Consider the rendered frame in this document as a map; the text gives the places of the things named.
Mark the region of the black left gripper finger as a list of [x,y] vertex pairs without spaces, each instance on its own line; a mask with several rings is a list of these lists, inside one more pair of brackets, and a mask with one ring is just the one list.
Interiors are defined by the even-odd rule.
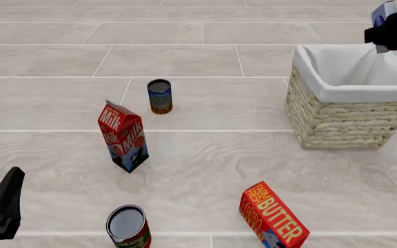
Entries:
[[25,173],[13,167],[0,182],[0,220],[2,218],[21,219],[20,198]]

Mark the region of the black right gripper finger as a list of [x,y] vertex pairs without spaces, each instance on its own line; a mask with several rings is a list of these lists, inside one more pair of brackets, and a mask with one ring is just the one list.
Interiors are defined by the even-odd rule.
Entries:
[[384,28],[368,28],[364,31],[365,43],[373,43],[386,51],[397,51],[397,39]]

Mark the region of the blue white cream cheese box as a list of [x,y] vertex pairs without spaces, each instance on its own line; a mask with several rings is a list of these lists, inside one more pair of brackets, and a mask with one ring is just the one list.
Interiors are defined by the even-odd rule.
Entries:
[[382,1],[383,3],[371,13],[371,22],[373,28],[378,28],[382,26],[384,29],[389,30],[391,34],[394,34],[394,31],[387,28],[385,24],[387,24],[388,16],[397,13],[395,0],[382,0]]

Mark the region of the wicker basket with white liner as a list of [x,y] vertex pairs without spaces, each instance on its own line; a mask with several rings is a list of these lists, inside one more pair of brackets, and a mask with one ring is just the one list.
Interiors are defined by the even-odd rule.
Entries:
[[285,110],[304,148],[379,148],[397,132],[397,56],[375,45],[298,45]]

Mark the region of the red tomato sauce can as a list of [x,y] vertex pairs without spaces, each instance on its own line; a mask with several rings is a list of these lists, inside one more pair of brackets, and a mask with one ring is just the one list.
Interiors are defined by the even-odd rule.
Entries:
[[150,248],[150,229],[139,206],[124,205],[115,209],[108,216],[105,227],[116,248]]

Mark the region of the red milk carton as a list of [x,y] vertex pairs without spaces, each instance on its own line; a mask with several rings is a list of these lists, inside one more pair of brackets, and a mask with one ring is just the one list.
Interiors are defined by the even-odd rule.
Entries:
[[120,168],[130,173],[149,158],[139,115],[106,101],[98,124],[111,159]]

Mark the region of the blue alphabet soup can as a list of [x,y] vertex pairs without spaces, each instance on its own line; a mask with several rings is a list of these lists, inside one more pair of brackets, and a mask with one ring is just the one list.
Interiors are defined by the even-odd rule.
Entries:
[[165,79],[155,79],[147,85],[151,110],[158,115],[164,115],[172,111],[171,83]]

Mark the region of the red butter box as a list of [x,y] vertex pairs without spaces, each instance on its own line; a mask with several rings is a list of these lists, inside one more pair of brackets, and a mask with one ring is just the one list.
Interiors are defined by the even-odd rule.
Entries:
[[310,234],[263,181],[242,193],[238,210],[266,248],[301,248]]

